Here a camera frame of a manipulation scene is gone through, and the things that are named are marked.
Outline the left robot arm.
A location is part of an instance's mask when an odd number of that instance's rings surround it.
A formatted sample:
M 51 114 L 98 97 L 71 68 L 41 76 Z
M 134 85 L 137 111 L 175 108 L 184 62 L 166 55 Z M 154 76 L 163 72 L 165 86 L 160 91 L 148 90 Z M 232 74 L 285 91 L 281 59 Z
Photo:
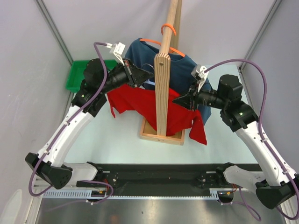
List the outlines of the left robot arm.
M 95 187 L 102 184 L 103 174 L 96 165 L 90 162 L 65 165 L 66 155 L 79 134 L 107 102 L 107 93 L 123 85 L 139 87 L 154 76 L 152 72 L 135 66 L 129 59 L 124 59 L 109 70 L 98 58 L 87 63 L 83 74 L 80 89 L 59 128 L 42 149 L 25 157 L 33 175 L 56 189 L 82 180 Z

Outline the light blue hanger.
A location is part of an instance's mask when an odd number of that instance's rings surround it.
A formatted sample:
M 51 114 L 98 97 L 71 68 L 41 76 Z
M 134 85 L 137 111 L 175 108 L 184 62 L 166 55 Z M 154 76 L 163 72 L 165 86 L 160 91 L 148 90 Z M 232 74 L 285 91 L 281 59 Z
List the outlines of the light blue hanger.
M 154 67 L 153 67 L 151 64 L 149 64 L 149 63 L 145 63 L 145 64 L 143 64 L 143 65 L 142 65 L 142 68 L 144 68 L 144 66 L 146 66 L 146 65 L 149 66 L 149 67 L 151 67 L 152 70 L 154 71 Z M 149 79 L 146 80 L 145 83 L 146 83 L 146 84 L 149 84 L 149 85 L 152 85 L 152 86 L 155 86 L 155 85 L 156 85 L 155 82 L 152 82 L 152 81 L 150 81 Z

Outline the blue t shirt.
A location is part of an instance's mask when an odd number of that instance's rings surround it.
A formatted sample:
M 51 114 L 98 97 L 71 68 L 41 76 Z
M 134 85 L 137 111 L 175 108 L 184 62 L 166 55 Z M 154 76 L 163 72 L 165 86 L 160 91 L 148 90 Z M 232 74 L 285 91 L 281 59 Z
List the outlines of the blue t shirt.
M 141 39 L 134 40 L 129 46 L 125 58 L 130 59 L 133 64 L 144 70 L 153 72 L 154 57 L 159 49 L 142 42 Z M 170 88 L 180 95 L 186 93 L 195 81 L 191 75 L 196 63 L 189 56 L 170 54 L 171 73 Z

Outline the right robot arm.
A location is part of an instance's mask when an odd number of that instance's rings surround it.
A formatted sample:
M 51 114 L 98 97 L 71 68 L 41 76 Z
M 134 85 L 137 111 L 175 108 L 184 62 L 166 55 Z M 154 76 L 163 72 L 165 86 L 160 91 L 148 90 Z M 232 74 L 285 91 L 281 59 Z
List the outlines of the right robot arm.
M 188 110 L 195 110 L 199 105 L 219 109 L 222 121 L 246 144 L 263 172 L 257 175 L 228 162 L 216 169 L 215 181 L 220 187 L 231 183 L 241 186 L 255 193 L 268 209 L 276 208 L 295 195 L 291 181 L 298 185 L 299 175 L 284 163 L 291 176 L 287 178 L 268 149 L 270 142 L 262 139 L 266 134 L 258 130 L 257 114 L 242 101 L 242 84 L 237 76 L 221 76 L 216 90 L 199 90 L 199 86 L 193 84 L 173 103 Z

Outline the red t shirt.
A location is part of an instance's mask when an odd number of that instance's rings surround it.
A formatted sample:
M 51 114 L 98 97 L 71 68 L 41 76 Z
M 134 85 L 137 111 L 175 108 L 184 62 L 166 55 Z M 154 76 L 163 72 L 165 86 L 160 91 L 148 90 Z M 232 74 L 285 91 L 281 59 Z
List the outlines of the red t shirt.
M 119 114 L 126 111 L 136 111 L 149 122 L 154 130 L 157 129 L 156 96 L 154 90 L 123 85 L 109 92 L 107 96 L 113 117 L 116 117 L 114 109 Z M 206 133 L 200 112 L 198 110 L 190 111 L 173 103 L 172 101 L 179 96 L 179 93 L 169 89 L 166 135 L 171 136 L 190 128 L 189 138 L 206 145 Z

